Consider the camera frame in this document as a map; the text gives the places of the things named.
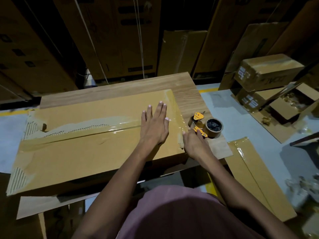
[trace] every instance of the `person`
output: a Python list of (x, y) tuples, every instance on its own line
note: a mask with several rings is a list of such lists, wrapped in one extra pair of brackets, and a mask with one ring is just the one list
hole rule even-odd
[[(151, 105), (142, 112), (138, 145), (90, 206), (73, 239), (297, 238), (224, 169), (201, 133), (191, 130), (183, 132), (185, 151), (211, 174), (227, 207), (211, 194), (162, 185), (128, 211), (146, 160), (168, 136), (166, 109), (159, 102), (153, 115)], [(254, 229), (241, 217), (250, 217)]]

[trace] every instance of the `right hand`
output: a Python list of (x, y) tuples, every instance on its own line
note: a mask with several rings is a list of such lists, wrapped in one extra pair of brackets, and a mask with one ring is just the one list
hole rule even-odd
[(188, 133), (183, 132), (184, 148), (187, 154), (195, 159), (199, 164), (207, 169), (207, 162), (216, 159), (209, 147), (207, 139), (204, 139), (200, 130), (197, 134), (193, 129), (189, 129)]

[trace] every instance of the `forearm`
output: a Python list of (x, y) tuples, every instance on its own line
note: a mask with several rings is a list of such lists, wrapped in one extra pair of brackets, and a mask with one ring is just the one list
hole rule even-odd
[(209, 162), (205, 167), (213, 176), (212, 179), (227, 206), (249, 212), (270, 238), (297, 238), (288, 227), (235, 180), (216, 158), (210, 158), (207, 161)]
[(115, 238), (152, 146), (140, 142), (94, 200), (73, 238)]

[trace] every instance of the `hand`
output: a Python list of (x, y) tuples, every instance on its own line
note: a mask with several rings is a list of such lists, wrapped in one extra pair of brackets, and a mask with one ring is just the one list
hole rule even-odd
[(142, 112), (141, 141), (149, 142), (156, 146), (164, 143), (168, 136), (169, 118), (166, 117), (167, 105), (162, 101), (156, 107), (152, 115), (152, 106), (149, 105), (147, 111)]
[(216, 159), (207, 139), (204, 139), (199, 129), (197, 130), (197, 134), (193, 129), (189, 129), (188, 133), (183, 132), (183, 140), (187, 154), (198, 161), (203, 168), (207, 169), (207, 162)]

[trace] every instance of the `open cardboard box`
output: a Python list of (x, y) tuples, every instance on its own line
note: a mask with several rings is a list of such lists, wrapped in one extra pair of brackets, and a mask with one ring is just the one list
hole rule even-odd
[(319, 102), (319, 92), (305, 83), (288, 89), (280, 97), (270, 103), (270, 113), (281, 124), (295, 123), (310, 114)]
[(233, 155), (220, 161), (228, 165), (234, 178), (281, 221), (296, 217), (292, 205), (250, 140), (245, 137), (228, 145)]

